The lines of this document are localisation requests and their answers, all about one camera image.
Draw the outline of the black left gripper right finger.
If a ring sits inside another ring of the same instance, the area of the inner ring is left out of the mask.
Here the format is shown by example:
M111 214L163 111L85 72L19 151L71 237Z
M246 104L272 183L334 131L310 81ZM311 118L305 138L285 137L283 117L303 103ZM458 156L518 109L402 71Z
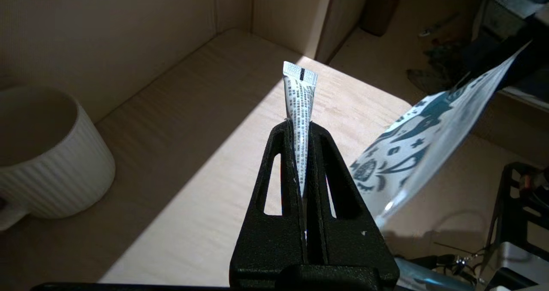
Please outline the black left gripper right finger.
M400 271L365 205L331 134L309 127L307 184L308 261L377 270L381 283Z

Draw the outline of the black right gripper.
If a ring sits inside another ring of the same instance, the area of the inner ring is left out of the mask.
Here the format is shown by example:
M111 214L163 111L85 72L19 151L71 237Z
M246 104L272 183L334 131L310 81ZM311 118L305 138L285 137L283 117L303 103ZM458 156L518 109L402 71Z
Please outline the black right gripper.
M500 82L500 89L515 85L523 78L539 70L548 63L549 50L548 26L541 21L528 21L516 35L502 43L504 59L509 58L517 51L513 64L509 67Z

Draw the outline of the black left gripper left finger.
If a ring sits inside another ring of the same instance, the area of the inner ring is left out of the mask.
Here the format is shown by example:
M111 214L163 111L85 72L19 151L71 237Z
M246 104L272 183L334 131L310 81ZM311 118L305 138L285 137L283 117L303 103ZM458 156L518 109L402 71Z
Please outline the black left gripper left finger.
M281 215L264 211L273 160L281 158ZM253 193L229 264L231 283L275 283L287 267L306 257L301 195L288 121L270 132Z

